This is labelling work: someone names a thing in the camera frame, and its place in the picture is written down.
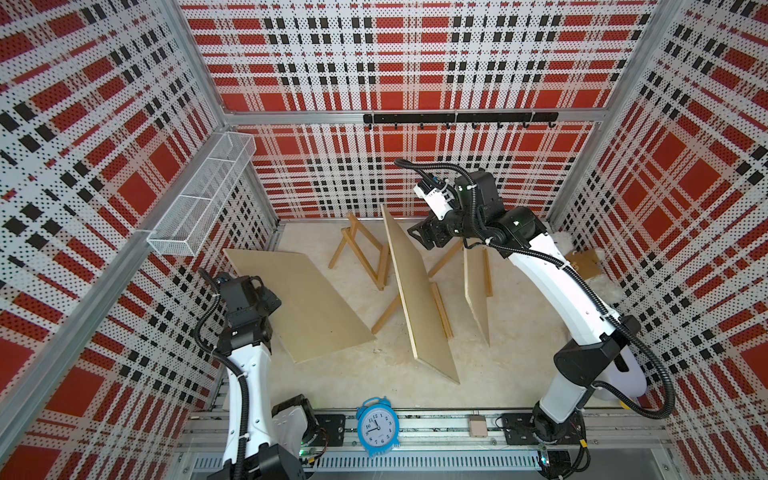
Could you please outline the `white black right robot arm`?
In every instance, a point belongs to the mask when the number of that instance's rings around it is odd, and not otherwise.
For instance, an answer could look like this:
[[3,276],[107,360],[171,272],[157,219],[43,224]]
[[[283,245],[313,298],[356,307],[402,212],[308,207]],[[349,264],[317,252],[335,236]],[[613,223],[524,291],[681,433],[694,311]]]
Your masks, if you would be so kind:
[[[469,249],[483,245],[498,252],[534,283],[564,321],[571,339],[555,354],[557,373],[531,415],[532,433],[541,443],[557,443],[596,390],[609,392],[645,418],[666,419],[674,412],[669,369],[638,338],[637,320],[620,315],[594,292],[532,210],[505,207],[491,173],[451,164],[396,164],[420,176],[414,191],[431,210],[409,228],[412,238],[428,250],[459,238]],[[630,346],[647,357],[662,382],[663,401],[656,410],[642,407],[601,377]]]

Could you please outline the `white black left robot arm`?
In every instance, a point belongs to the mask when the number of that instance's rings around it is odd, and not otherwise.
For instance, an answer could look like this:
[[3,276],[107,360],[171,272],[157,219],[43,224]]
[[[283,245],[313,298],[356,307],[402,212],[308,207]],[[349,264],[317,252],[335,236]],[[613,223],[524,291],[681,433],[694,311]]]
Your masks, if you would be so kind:
[[200,276],[214,293],[197,321],[200,349],[227,369],[230,384],[228,435],[222,466],[210,479],[304,479],[301,447],[320,427],[302,394],[273,407],[269,397],[273,328],[282,305],[258,276]]

